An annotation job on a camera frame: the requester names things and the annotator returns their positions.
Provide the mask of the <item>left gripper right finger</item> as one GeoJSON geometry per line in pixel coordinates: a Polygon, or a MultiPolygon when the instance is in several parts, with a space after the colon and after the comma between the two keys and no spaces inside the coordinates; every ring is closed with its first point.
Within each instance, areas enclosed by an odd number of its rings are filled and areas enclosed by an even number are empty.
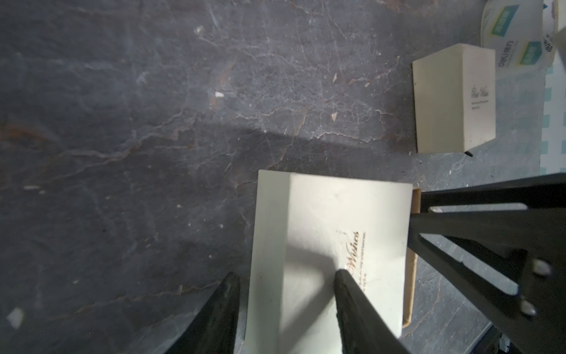
{"type": "Polygon", "coordinates": [[[335,273],[334,292],[343,353],[408,354],[345,269],[335,273]]]}

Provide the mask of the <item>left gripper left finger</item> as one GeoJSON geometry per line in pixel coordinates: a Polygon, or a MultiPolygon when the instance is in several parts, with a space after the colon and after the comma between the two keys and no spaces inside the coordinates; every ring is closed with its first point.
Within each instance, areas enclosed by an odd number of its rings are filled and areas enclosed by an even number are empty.
{"type": "Polygon", "coordinates": [[[228,273],[168,353],[233,354],[240,313],[240,277],[228,273]]]}

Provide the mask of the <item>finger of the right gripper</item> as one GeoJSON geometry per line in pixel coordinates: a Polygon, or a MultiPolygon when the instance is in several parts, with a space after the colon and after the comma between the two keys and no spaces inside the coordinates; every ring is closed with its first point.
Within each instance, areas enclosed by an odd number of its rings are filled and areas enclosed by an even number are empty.
{"type": "Polygon", "coordinates": [[[523,353],[565,351],[565,175],[426,192],[409,248],[523,353]],[[514,282],[507,294],[426,235],[442,235],[514,282]]]}

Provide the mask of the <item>cream tan-drawer jewelry box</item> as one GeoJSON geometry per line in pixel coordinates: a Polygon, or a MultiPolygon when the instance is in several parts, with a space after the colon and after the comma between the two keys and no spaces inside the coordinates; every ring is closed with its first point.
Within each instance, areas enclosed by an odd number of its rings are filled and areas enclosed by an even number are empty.
{"type": "Polygon", "coordinates": [[[340,353],[340,269],[399,338],[415,192],[399,182],[260,171],[245,351],[340,353]]]}

